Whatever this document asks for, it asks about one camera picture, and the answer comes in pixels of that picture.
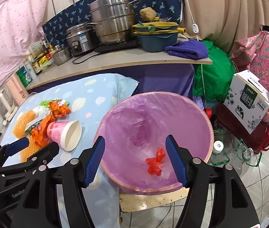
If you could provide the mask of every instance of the pink floral fabric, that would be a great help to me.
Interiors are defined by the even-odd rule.
[[[28,47],[44,36],[47,0],[0,2],[0,86],[24,62]]]
[[[238,72],[250,70],[269,91],[269,32],[261,31],[251,38],[235,41],[230,59]]]

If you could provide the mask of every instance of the paper cup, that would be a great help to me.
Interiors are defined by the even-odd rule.
[[[47,128],[47,135],[65,151],[72,151],[79,143],[82,126],[79,121],[52,122]]]

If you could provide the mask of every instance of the pink basket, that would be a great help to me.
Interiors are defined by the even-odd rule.
[[[269,112],[266,113],[266,115],[264,115],[263,119],[264,122],[269,122]]]

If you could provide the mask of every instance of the pink curtain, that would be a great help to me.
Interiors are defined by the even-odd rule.
[[[0,2],[0,85],[28,54],[28,47],[44,37],[42,22],[47,0]]]

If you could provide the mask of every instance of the folded towel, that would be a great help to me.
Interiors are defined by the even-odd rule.
[[[185,42],[177,42],[172,46],[165,47],[169,55],[175,55],[189,59],[202,59],[208,57],[208,49],[202,41],[190,39]]]

